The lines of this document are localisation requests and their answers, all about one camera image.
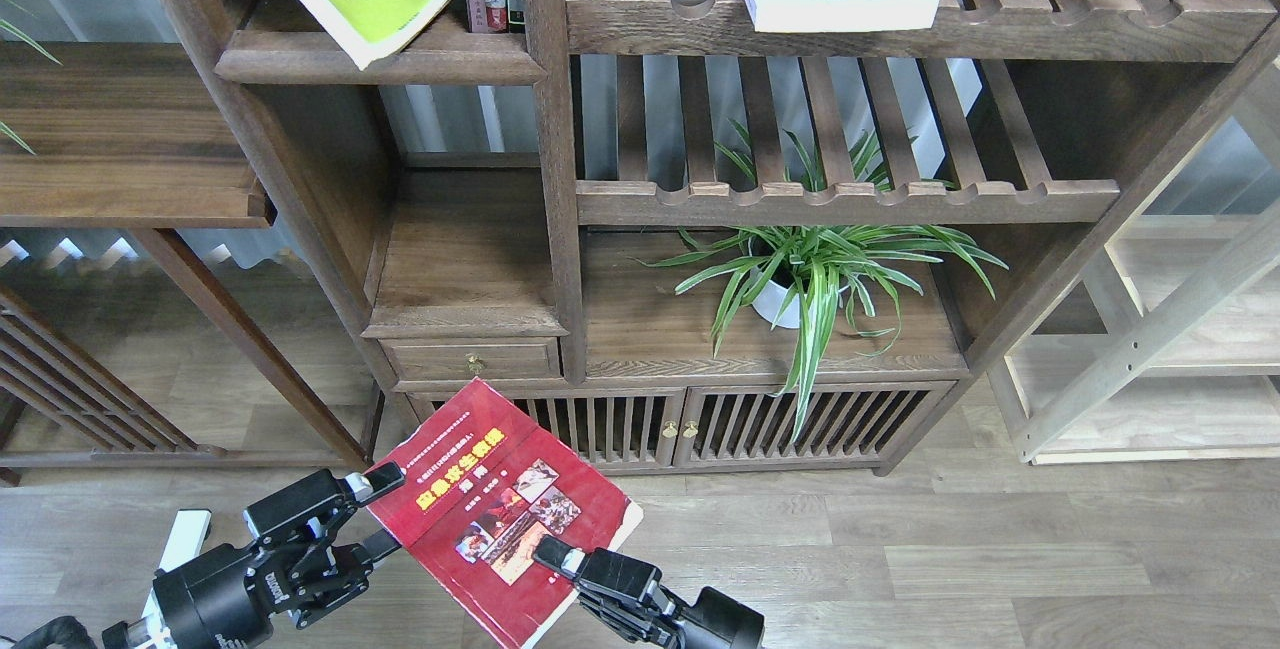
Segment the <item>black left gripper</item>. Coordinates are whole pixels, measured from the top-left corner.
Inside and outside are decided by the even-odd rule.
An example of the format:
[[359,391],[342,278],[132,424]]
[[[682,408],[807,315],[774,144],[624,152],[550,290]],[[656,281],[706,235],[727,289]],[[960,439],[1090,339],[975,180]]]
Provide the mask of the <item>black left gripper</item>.
[[306,629],[369,589],[369,575],[402,549],[385,529],[333,543],[362,507],[404,485],[387,462],[335,479],[316,471],[244,511],[252,541],[221,544],[154,580],[164,636],[175,648],[253,648],[288,614]]

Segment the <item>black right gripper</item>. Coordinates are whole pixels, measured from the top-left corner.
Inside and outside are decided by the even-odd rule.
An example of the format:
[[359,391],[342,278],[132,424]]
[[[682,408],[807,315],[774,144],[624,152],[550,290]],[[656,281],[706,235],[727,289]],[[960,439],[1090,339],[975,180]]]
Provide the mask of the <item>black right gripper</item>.
[[585,550],[544,535],[534,561],[571,580],[579,603],[627,643],[660,648],[760,648],[764,616],[705,586],[690,604],[660,584],[654,566],[605,549]]

